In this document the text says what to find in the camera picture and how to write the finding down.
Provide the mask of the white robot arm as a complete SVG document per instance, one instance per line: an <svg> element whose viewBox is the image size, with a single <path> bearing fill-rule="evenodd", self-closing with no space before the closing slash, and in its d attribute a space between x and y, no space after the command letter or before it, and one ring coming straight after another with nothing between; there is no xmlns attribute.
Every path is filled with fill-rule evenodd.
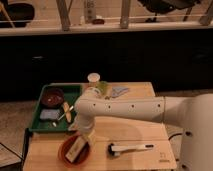
<svg viewBox="0 0 213 171"><path fill-rule="evenodd" d="M180 171L213 171L213 94L106 100L98 88L89 87L75 101L74 110L72 126L82 134L93 130L99 116L181 127Z"/></svg>

